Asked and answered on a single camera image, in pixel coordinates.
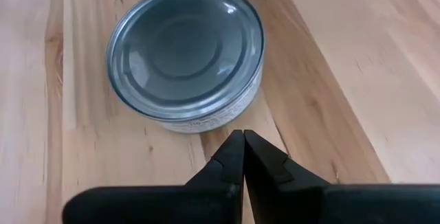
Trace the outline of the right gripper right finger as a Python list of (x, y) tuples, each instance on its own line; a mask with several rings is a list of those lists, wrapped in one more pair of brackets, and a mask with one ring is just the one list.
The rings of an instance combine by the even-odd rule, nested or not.
[(333, 184), (251, 130), (244, 174), (256, 223), (439, 224), (437, 184)]

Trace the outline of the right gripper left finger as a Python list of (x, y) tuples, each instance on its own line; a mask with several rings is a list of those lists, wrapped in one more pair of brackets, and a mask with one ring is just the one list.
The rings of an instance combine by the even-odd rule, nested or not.
[(245, 136), (232, 131), (180, 186), (97, 187), (71, 198), (64, 223), (240, 223)]

